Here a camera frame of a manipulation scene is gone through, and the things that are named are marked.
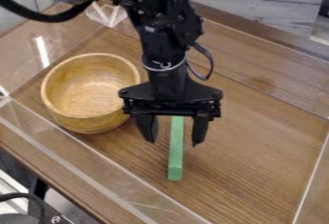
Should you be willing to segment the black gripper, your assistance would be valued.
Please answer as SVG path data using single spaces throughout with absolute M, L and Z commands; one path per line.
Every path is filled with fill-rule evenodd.
M 148 81 L 124 87 L 119 93 L 123 112 L 134 119 L 144 140 L 155 143 L 158 135 L 156 115 L 190 116 L 192 118 L 192 146 L 206 139 L 210 119 L 220 117 L 222 91 L 195 82 L 183 63 L 167 71 L 148 71 Z

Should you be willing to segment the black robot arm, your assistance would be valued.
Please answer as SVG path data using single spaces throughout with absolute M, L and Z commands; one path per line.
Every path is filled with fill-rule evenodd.
M 45 14 L 15 0 L 0 0 L 0 7 L 31 20 L 59 23 L 75 18 L 96 0 L 59 0 L 72 7 Z M 155 142 L 159 115 L 192 118 L 191 143 L 206 140 L 208 124 L 220 117 L 222 90 L 202 83 L 211 78 L 191 67 L 186 54 L 194 49 L 207 58 L 212 55 L 198 43 L 204 34 L 203 17 L 190 0 L 109 0 L 123 7 L 142 43 L 142 64 L 148 80 L 118 92 L 123 112 L 139 128 L 144 140 Z

